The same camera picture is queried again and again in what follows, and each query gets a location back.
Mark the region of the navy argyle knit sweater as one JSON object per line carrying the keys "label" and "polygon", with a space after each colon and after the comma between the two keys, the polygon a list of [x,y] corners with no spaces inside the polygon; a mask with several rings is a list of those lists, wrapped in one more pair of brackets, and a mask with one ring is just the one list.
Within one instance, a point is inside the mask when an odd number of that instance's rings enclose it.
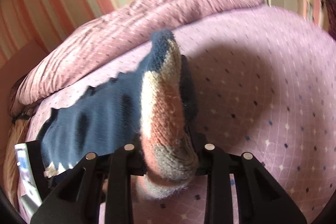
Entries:
{"label": "navy argyle knit sweater", "polygon": [[146,173],[136,181],[137,196],[171,196],[198,167],[186,133],[197,112],[187,59],[171,31],[155,32],[137,69],[87,87],[70,107],[51,109],[37,135],[45,174],[61,174],[89,152],[108,155],[139,138]]}

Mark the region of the tan pillow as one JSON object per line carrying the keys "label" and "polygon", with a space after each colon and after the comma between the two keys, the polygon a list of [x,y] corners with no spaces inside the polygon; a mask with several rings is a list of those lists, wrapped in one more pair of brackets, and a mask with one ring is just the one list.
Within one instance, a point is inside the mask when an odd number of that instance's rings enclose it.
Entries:
{"label": "tan pillow", "polygon": [[17,119],[9,129],[9,140],[6,147],[5,162],[3,166],[3,190],[9,202],[18,209],[19,171],[14,146],[25,141],[29,130],[30,119]]}

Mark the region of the purple dotted bed sheet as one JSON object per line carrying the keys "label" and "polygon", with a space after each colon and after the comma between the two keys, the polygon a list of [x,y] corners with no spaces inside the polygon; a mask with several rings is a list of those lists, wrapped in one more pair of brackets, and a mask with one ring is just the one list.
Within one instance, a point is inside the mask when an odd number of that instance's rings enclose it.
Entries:
{"label": "purple dotted bed sheet", "polygon": [[[219,12],[169,31],[187,59],[198,105],[186,133],[205,134],[232,155],[253,154],[306,223],[315,223],[335,195],[334,39],[299,15],[267,5]],[[87,87],[137,69],[151,37],[29,106],[34,113],[25,141],[38,140],[51,109],[70,107]],[[142,176],[131,177],[133,223],[205,223],[207,176],[195,173],[163,199],[137,196]]]}

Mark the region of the pink padded headboard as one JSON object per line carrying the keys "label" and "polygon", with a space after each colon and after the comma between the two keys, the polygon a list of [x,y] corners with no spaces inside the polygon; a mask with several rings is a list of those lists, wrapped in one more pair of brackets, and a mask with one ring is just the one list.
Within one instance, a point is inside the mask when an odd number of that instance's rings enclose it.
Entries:
{"label": "pink padded headboard", "polygon": [[11,124],[9,95],[12,86],[47,56],[34,40],[28,42],[1,67],[1,151],[5,150]]}

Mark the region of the purple dotted folded duvet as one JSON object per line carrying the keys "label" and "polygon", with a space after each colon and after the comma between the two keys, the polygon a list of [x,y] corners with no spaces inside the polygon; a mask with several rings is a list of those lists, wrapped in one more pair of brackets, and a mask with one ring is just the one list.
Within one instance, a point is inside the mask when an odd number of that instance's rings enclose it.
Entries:
{"label": "purple dotted folded duvet", "polygon": [[264,0],[135,0],[83,24],[68,36],[25,77],[11,98],[9,114],[17,117],[26,107],[147,42],[154,32],[262,4]]}

